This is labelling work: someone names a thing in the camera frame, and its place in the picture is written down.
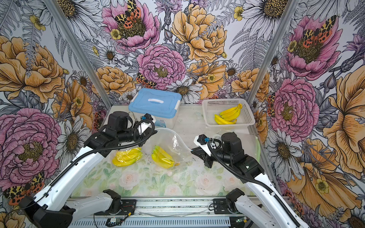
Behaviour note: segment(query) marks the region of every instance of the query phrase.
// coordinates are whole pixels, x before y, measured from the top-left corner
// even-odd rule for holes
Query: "container handle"
[[[157,103],[163,103],[163,102],[164,102],[164,101],[162,101],[162,100],[159,100],[159,99],[153,99],[153,98],[148,99],[148,101],[150,101],[150,102],[157,102]]]

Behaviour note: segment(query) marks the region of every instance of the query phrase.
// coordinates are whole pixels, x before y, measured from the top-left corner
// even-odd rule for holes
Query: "purple flower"
[[[55,160],[61,128],[51,116],[38,109],[23,108],[0,117],[0,187],[24,186],[35,175],[45,178],[58,167]]]
[[[316,30],[320,28],[326,21],[313,20],[307,16],[299,22],[294,29],[294,34],[290,36],[290,44],[287,51],[284,52],[281,59],[281,66],[289,72],[293,72],[297,77],[305,77],[310,81],[316,80],[328,68],[330,68],[337,60],[341,53],[336,51],[338,40],[340,39],[342,29],[338,29],[338,19],[330,30],[330,36],[323,43],[314,40],[309,47],[304,47],[306,41],[303,31],[307,29]]]
[[[149,46],[144,54],[137,57],[139,72],[148,80],[155,82],[155,88],[165,90],[167,85],[185,77],[185,64],[177,51],[166,46]]]
[[[293,142],[304,140],[318,122],[319,107],[312,84],[303,78],[286,78],[275,93],[273,129],[290,135]]]
[[[181,0],[156,0],[156,12],[172,12],[176,14],[181,10]]]
[[[191,3],[199,5],[201,8],[208,6],[208,0],[191,0]]]
[[[136,0],[136,3],[141,11],[141,17],[133,23],[131,28],[125,28],[124,25],[119,26],[114,19],[116,16],[126,13],[126,2],[124,6],[118,3],[116,8],[111,5],[110,8],[104,7],[102,9],[101,16],[104,19],[103,23],[106,24],[104,30],[110,33],[113,40],[116,40],[118,44],[115,48],[123,54],[146,48],[150,44],[157,43],[160,38],[160,21],[158,17],[153,17],[145,3],[143,6],[138,0]]]

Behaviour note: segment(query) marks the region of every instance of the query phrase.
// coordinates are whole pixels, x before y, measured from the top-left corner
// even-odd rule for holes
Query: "table surface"
[[[109,113],[115,111],[128,112],[128,106],[115,105]],[[196,135],[205,134],[217,137],[228,131],[219,127],[207,127],[202,116],[201,105],[181,105],[176,124],[173,128],[189,148],[195,148],[193,139]],[[247,128],[234,130],[242,141],[245,153],[259,158],[257,140],[250,135]],[[127,167],[115,167],[111,163],[114,154],[101,161],[72,193],[72,197],[94,196],[103,190],[112,189],[122,197],[143,196],[225,196],[231,190],[240,188],[246,195],[254,195],[242,182],[215,162],[211,169],[204,166],[203,161],[189,153],[179,166],[164,169],[157,166],[151,159],[153,144],[161,142],[159,133],[153,135],[142,147],[145,154],[137,163]]]

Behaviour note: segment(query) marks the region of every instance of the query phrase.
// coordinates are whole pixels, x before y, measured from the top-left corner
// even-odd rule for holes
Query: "bunch of bananas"
[[[171,168],[175,164],[175,160],[171,157],[171,155],[166,153],[159,146],[155,146],[151,157],[157,165],[165,169]]]
[[[142,157],[142,149],[140,147],[127,151],[117,151],[112,163],[117,167],[130,166]]]
[[[240,115],[242,104],[238,104],[236,107],[227,109],[218,115],[214,115],[214,120],[217,124],[236,124],[237,117]]]

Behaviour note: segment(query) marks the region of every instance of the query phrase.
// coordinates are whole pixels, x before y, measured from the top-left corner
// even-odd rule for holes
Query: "metal post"
[[[258,70],[256,80],[255,80],[254,84],[252,85],[251,91],[247,98],[248,104],[251,104],[253,101],[253,98],[256,96],[256,93],[260,87],[260,84],[265,77],[269,64],[275,55],[275,50],[278,47],[281,40],[283,39],[283,34],[290,24],[290,20],[292,19],[293,15],[294,15],[295,9],[298,6],[299,1],[300,0],[289,0],[287,3],[287,6],[285,7],[283,16],[281,17],[280,22],[279,22],[279,26],[278,26],[277,30],[275,31],[275,33],[273,34],[273,38],[271,39],[269,48],[266,52],[264,60],[262,61],[260,69]]]
[[[78,57],[79,61],[81,62],[82,66],[84,67],[87,75],[90,77],[91,81],[93,82],[97,92],[99,93],[101,99],[103,100],[106,108],[109,110],[112,107],[112,103],[106,93],[104,87],[101,85],[94,68],[92,67],[91,63],[89,62],[84,50],[82,49],[75,33],[71,30],[69,22],[67,21],[62,9],[58,5],[57,1],[44,1],[46,7],[52,14],[53,19],[57,23],[57,28],[61,29],[63,32],[63,37],[66,38],[67,42],[70,44],[71,48],[73,49],[74,53]]]

